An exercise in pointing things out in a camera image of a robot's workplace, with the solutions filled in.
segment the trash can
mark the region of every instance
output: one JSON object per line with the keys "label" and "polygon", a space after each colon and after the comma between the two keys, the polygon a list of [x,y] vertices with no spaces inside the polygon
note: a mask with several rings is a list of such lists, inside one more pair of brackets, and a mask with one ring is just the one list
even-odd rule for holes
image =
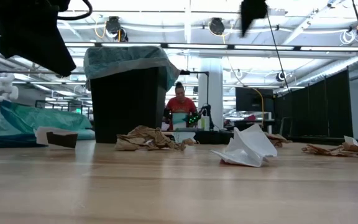
{"label": "trash can", "polygon": [[161,127],[167,76],[161,67],[91,79],[96,142],[116,143],[139,125]]}

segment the person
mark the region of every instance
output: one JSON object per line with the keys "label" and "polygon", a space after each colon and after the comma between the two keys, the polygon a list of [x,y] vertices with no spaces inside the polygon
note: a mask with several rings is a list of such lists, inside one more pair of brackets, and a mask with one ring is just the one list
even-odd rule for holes
{"label": "person", "polygon": [[171,113],[186,113],[195,114],[197,113],[196,105],[193,100],[185,96],[185,88],[181,82],[177,82],[175,86],[176,97],[170,99],[165,107],[166,110]]}

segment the monitor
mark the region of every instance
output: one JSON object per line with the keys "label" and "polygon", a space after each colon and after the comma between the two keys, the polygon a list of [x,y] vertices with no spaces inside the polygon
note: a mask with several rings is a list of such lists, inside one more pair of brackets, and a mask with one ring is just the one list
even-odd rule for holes
{"label": "monitor", "polygon": [[[264,111],[274,112],[273,90],[257,89],[264,98]],[[236,110],[237,111],[262,111],[262,99],[252,88],[236,88]]]}

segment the white column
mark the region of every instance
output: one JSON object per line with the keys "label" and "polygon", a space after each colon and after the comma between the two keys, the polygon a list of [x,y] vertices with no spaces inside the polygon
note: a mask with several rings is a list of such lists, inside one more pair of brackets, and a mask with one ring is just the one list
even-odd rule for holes
{"label": "white column", "polygon": [[[202,58],[201,70],[209,72],[209,104],[211,105],[211,117],[213,123],[223,128],[223,70],[221,58]],[[207,77],[198,75],[198,108],[206,103]]]}

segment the wooden table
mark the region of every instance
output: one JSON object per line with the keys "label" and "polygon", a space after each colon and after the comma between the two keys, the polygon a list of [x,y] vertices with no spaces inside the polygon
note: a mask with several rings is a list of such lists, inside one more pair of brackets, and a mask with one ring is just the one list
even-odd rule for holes
{"label": "wooden table", "polygon": [[0,223],[358,223],[358,158],[287,144],[261,168],[210,149],[0,149]]}

